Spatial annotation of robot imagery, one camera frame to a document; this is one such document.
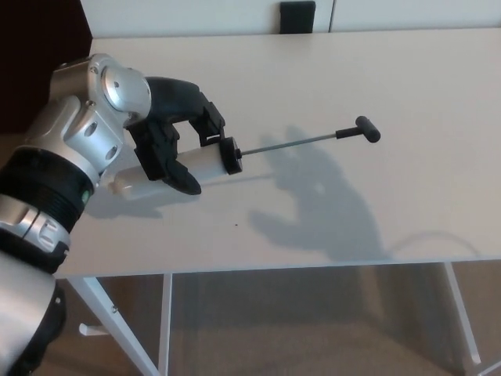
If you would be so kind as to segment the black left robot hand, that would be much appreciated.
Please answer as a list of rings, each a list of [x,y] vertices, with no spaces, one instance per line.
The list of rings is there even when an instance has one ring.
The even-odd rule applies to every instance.
[[[161,181],[188,195],[201,187],[188,168],[178,161],[180,135],[175,124],[187,121],[202,147],[225,138],[225,119],[192,82],[148,77],[151,108],[147,117],[126,127],[135,143],[135,154],[148,180]]]

